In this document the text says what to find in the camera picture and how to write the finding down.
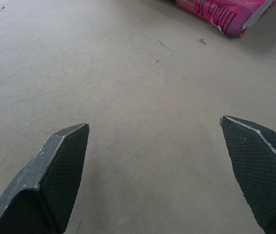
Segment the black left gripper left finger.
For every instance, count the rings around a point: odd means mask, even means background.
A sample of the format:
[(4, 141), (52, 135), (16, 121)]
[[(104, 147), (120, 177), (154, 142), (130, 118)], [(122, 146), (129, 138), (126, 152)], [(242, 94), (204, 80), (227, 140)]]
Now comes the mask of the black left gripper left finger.
[(83, 173), (86, 123), (50, 135), (0, 196), (0, 234), (62, 234)]

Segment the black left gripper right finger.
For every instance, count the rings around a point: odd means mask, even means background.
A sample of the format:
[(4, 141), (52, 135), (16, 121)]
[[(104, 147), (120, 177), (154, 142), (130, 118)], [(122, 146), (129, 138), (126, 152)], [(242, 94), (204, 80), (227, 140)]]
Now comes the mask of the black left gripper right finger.
[(235, 178), (255, 220), (266, 234), (276, 234), (276, 132), (231, 116), (222, 116), (220, 126)]

